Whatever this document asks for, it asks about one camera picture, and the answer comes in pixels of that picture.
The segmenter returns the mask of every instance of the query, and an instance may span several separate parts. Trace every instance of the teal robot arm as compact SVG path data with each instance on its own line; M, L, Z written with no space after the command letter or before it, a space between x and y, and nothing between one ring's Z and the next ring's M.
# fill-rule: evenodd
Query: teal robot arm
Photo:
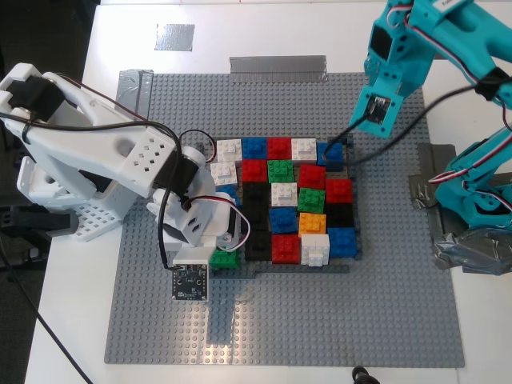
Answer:
M391 135L404 99L424 83L436 54L456 65L486 100L512 107L512 83L493 84L509 77L493 58L512 62L512 30L471 0L389 0L374 24L368 52L369 85L350 124L365 117L358 128L370 134ZM488 184L511 158L512 129L506 126L430 181L438 184L436 199L470 227L512 230L512 185Z
M358 128L388 138L404 99L423 85L436 54L473 84L507 78L493 57L512 62L512 30L471 0L389 0L372 29L365 60L369 85L350 124L366 116ZM477 92L512 107L512 84Z

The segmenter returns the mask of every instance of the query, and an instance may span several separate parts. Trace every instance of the black cable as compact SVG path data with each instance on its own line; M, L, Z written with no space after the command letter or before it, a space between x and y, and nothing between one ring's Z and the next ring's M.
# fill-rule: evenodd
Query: black cable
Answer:
M409 132L412 131L412 129L416 126L416 124L419 123L419 121L426 115L428 114L434 107L436 107L437 104L441 103L441 102L444 102L445 100L447 100L448 98L452 98L453 96L456 96L458 94L463 94L469 90L473 90L474 88L476 87L476 85L472 85L472 86L464 86L463 88L458 88L456 90L452 90L451 92L448 92L447 94L444 94L443 96L439 97L439 98L436 98L431 104L429 104L427 107L425 107L422 112L420 112L418 114L418 116L416 116L412 122L409 123L409 125L402 131L400 132L400 134L397 135L396 138L394 138L393 140L391 140L390 142L388 142L385 146L383 146L382 148L376 150L375 152L371 153L371 154L368 154L366 156L363 156L362 158L358 158L358 159L355 159L353 161L347 161L347 162L344 162L344 164L346 166L357 166L359 164L363 164L364 162L368 162L369 160L373 159L373 158L376 158L377 156L380 156L381 154L384 154L385 152L387 152L389 149L391 149L393 146L395 146L396 144L398 144L398 142L400 142L405 136L408 135ZM333 147L333 145L336 143L336 142L339 142L340 140L342 140L345 136L348 135L349 132L351 132L352 130L354 130L355 128L357 128L358 125L360 125L362 123L362 121L364 121L364 119L366 119L366 116L363 115L360 119L358 119L354 124L352 124L351 126L349 126L346 130L344 130L343 132L341 132L338 136L336 136L336 138L334 138L334 140L331 140L329 142L329 144L327 145L327 148L326 150L324 150L323 154L322 154L322 160L327 164L328 162L330 162L329 160L327 160L327 153L329 152L329 150Z
M68 352L68 350L64 347L64 345L61 343L61 341L58 339L57 335L52 331L50 326L46 323L45 319L41 316L39 313L38 308L35 306L35 304L30 299L28 293L23 288L23 285L18 279L18 276L14 272L14 268L9 263L9 260L7 259L6 252L3 248L2 240L0 239L0 258L2 259L3 263L6 265L11 277L13 278L14 282L16 283L16 286L18 287L19 291L21 292L23 298L27 302L28 306L32 309L32 311L35 313L36 317L38 318L39 322L41 323L42 327L48 332L48 334L51 336L51 338L54 340L55 344L60 348L60 350L64 353L64 355L67 357L73 368L76 369L76 371L82 376L84 381L87 384L93 384L92 380L86 375L86 373L80 368L80 366L77 364L77 362L73 359L73 356Z
M21 118L19 116L13 116L11 114L4 114L3 112L0 112L0 118L8 118L10 120L14 120L16 122L22 122L22 123L29 123L30 120L26 118ZM174 144L176 146L176 159L178 159L176 162L174 162L173 167L170 171L169 175L169 184L173 177L176 175L176 170L178 169L178 163L179 159L182 158L182 146L180 143L180 140L178 136L172 131L171 128L161 124L160 122L150 122L150 121L144 121L144 122L119 122L116 124L109 124L104 126L56 126L51 124L45 124L42 122L30 122L30 126L37 127L37 128L43 128L45 130L60 130L65 132L95 132L95 131L102 131L102 130L115 130L120 128L130 128L134 126L152 126L159 132L169 136L173 139ZM158 213L158 242L159 242L159 249L160 249L160 258L162 259L164 268L168 269L167 262L164 260L167 260L167 253L165 250L165 247L163 245L163 218L165 216L165 210L166 210L166 204L167 200L169 198L170 192L168 192L169 187L167 188L166 194L164 195L164 199L162 200L162 204L160 205L160 211Z
M210 144L214 150L214 153L211 155L211 157L206 161L206 163L209 163L209 162L212 162L213 160L215 160L215 156L217 156L217 143L215 141L214 138L212 138L207 132L205 132L204 130L186 130L184 132L181 132L180 135L179 135L179 142L181 143L182 142L182 139L183 139L183 136L185 134L188 134L189 132L199 132L201 134L204 134L208 140L210 141Z

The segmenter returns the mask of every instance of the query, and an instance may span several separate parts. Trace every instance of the white table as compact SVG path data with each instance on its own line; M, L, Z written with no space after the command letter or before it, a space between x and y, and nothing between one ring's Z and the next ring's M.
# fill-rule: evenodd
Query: white table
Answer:
M485 5L502 20L512 4ZM325 54L329 72L362 71L373 20L382 3L235 6L100 6L84 82L113 97L118 73L227 74L230 56ZM154 51L157 23L196 25L192 52ZM512 68L505 66L511 73ZM436 62L426 101L466 82L448 62ZM474 94L428 115L431 140L460 152L502 126L500 109ZM114 366L103 362L121 229L89 243L57 238L51 248L40 311L95 383L350 382L350 368L286 366ZM512 351L512 274L500 278L452 270L466 367L370 369L382 383L507 382ZM26 376L29 384L82 382L37 324Z

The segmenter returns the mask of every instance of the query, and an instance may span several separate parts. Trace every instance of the gray tape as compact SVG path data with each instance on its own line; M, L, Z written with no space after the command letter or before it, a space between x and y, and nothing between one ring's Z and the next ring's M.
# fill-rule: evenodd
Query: gray tape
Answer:
M473 274L499 276L512 271L512 234L509 230L480 228L458 237L445 234L434 241L436 265L440 269L462 266Z
M152 86L152 70L122 70L119 73L116 101L136 114L147 118L150 109ZM130 118L133 117L118 106L115 109Z
M157 24L154 50L192 51L194 24Z
M326 82L326 56L230 58L232 82Z
M409 176L409 191L413 207L418 210L430 208L438 201L435 198L437 186L429 183L436 174L443 172L456 156L452 145L418 144L420 174Z

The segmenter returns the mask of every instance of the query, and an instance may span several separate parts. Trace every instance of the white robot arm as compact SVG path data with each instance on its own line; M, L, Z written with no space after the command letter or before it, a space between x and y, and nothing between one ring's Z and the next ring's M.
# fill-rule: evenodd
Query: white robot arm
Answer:
M32 65L18 64L0 82L0 112L70 127L40 129L2 119L33 158L23 159L19 190L50 211L75 210L80 219L76 239L89 241L121 225L139 195L152 198L147 208L158 216L164 195L159 187L168 187L166 172L178 162L164 216L166 250L179 251L180 263L194 254L204 254L200 258L207 263L216 246L238 240L230 226L235 213L228 204L196 200L183 207L187 198L197 196L231 201L227 194L215 193L201 153L184 147L177 159L172 137L144 122L121 129L80 130L132 121L60 76L41 75Z

